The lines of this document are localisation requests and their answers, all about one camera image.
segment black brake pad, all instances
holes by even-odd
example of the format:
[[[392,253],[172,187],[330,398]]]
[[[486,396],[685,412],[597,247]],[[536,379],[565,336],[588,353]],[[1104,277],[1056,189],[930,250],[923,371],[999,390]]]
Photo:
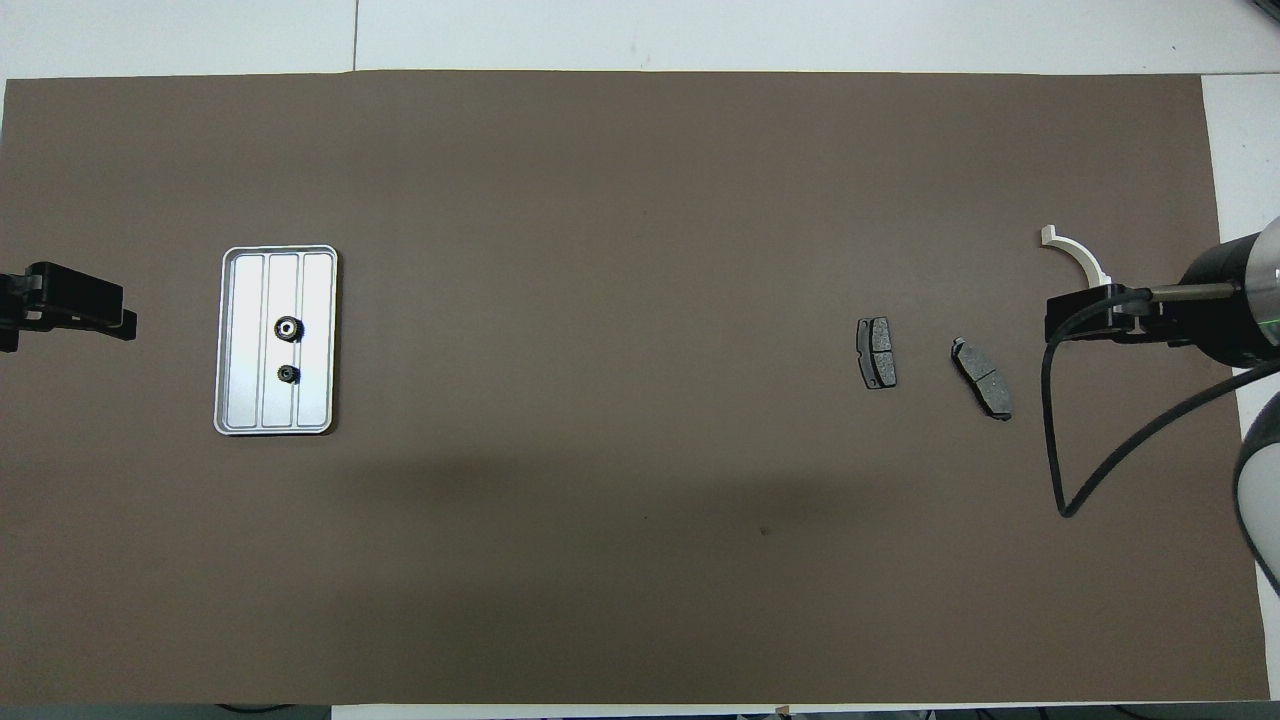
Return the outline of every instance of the black brake pad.
[[[888,336],[888,318],[858,320],[858,368],[868,389],[884,389],[897,384],[893,365],[893,342]]]
[[[951,345],[951,360],[973,388],[978,404],[988,416],[1009,420],[1014,416],[1014,398],[1009,393],[1009,383],[980,350],[963,337]]]

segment white plastic part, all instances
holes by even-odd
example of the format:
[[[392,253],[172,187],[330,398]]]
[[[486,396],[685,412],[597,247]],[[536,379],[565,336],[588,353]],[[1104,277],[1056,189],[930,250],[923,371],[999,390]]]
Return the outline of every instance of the white plastic part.
[[[1280,445],[1268,445],[1244,461],[1236,502],[1258,556],[1272,573],[1280,570]]]
[[[1075,258],[1075,261],[1084,269],[1084,278],[1089,281],[1089,287],[1111,283],[1111,275],[1102,272],[1102,265],[1098,264],[1098,259],[1089,252],[1089,249],[1069,237],[1057,234],[1057,228],[1053,225],[1044,225],[1041,228],[1041,245],[1061,250],[1071,258]]]

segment white table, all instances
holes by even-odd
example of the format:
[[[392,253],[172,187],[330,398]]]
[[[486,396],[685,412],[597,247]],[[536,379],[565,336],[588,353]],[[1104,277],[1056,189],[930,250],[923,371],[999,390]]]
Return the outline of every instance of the white table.
[[[1247,0],[0,0],[0,78],[389,68],[1202,74],[1221,240],[1280,215],[1280,23]],[[1277,391],[1280,375],[1239,392],[1242,432]],[[1277,698],[1280,598],[1261,575],[1260,593]],[[334,717],[777,706],[348,706]]]

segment black cable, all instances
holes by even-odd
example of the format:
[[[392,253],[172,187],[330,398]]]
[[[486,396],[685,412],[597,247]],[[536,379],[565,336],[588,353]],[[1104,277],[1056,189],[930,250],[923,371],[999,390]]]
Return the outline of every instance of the black cable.
[[[1116,712],[1120,712],[1121,715],[1128,715],[1133,720],[1172,720],[1172,719],[1165,719],[1165,717],[1152,717],[1149,715],[1138,715],[1137,712],[1129,710],[1128,707],[1125,707],[1123,705],[1112,705],[1111,707],[1114,707],[1116,710]],[[1208,717],[1185,717],[1185,719],[1179,717],[1178,720],[1211,720],[1211,719],[1208,719]]]
[[[979,717],[979,719],[982,719],[982,720],[1000,720],[998,717],[996,717],[996,714],[995,714],[995,712],[992,712],[992,711],[987,710],[986,707],[974,707],[974,708],[973,708],[973,711],[974,711],[974,712],[975,712],[975,714],[978,715],[978,717]],[[1041,719],[1041,720],[1050,720],[1050,719],[1048,719],[1048,710],[1044,710],[1043,707],[1037,707],[1037,708],[1036,708],[1036,712],[1037,712],[1037,715],[1039,715],[1039,719]]]
[[[1053,334],[1050,336],[1048,342],[1044,346],[1044,357],[1041,360],[1041,405],[1044,410],[1044,451],[1048,456],[1050,479],[1053,483],[1053,501],[1057,503],[1059,515],[1064,518],[1075,515],[1080,510],[1080,506],[1084,505],[1084,501],[1088,500],[1089,496],[1093,495],[1093,491],[1097,489],[1098,484],[1102,483],[1102,479],[1106,478],[1107,474],[1111,473],[1111,470],[1114,470],[1115,466],[1128,457],[1129,454],[1133,452],[1139,445],[1151,438],[1151,436],[1165,429],[1165,427],[1171,424],[1174,420],[1187,415],[1201,405],[1239,389],[1253,380],[1260,380],[1267,375],[1280,372],[1280,360],[1265,363],[1247,373],[1242,373],[1212,387],[1202,389],[1201,392],[1197,392],[1196,395],[1161,413],[1153,420],[1143,425],[1138,432],[1129,436],[1129,438],[1120,443],[1119,447],[1112,450],[1111,455],[1107,455],[1106,460],[1103,460],[1102,464],[1093,470],[1084,484],[1080,486],[1080,489],[1075,493],[1071,501],[1068,502],[1065,493],[1062,492],[1062,470],[1057,460],[1057,436],[1053,430],[1053,393],[1051,388],[1053,354],[1057,352],[1057,346],[1066,340],[1066,336],[1084,320],[1088,320],[1093,315],[1097,315],[1108,307],[1115,307],[1116,305],[1147,300],[1151,300],[1149,290],[1132,290],[1087,305],[1064,320]]]
[[[284,710],[285,707],[294,707],[294,705],[268,705],[265,707],[237,707],[234,705],[218,703],[218,707],[223,710],[229,710],[232,712],[238,712],[241,715],[261,715],[264,712],[275,712],[276,710]]]

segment brown table surface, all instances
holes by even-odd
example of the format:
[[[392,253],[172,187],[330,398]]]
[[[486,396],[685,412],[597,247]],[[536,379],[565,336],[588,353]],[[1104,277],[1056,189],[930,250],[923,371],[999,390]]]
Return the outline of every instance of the brown table surface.
[[[0,702],[1265,697],[1230,401],[1053,511],[1043,300],[1083,282],[1046,223],[1175,281],[1216,240],[1199,79],[10,81],[3,268],[141,320],[0,357]],[[329,436],[211,427],[260,243],[342,254]],[[1076,483],[1226,370],[1057,377]]]

